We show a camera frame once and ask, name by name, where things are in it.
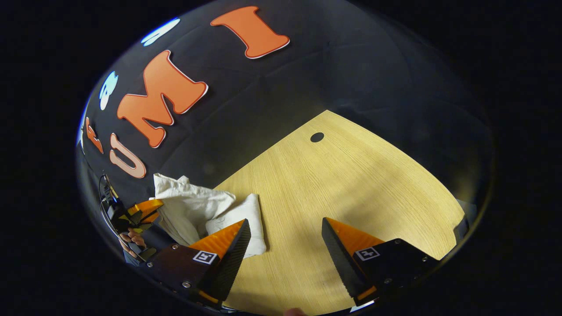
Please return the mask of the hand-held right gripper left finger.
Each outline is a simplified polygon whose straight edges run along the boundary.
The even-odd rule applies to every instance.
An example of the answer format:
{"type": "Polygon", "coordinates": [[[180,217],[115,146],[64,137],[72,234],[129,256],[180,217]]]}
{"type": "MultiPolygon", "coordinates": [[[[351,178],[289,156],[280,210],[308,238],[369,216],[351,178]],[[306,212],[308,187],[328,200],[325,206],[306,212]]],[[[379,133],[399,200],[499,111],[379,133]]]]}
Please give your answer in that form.
{"type": "Polygon", "coordinates": [[[171,244],[147,260],[147,276],[181,300],[221,308],[251,240],[247,219],[191,246],[171,244]]]}

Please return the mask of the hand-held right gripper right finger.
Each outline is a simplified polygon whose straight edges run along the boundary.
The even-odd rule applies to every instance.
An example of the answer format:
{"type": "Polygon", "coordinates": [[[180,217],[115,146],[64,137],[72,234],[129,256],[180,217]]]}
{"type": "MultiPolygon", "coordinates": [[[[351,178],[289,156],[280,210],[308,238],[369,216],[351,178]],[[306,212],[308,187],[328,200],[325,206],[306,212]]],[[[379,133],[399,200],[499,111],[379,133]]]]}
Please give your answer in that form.
{"type": "Polygon", "coordinates": [[[328,217],[322,220],[321,235],[357,305],[394,299],[440,263],[401,238],[383,241],[328,217]]]}

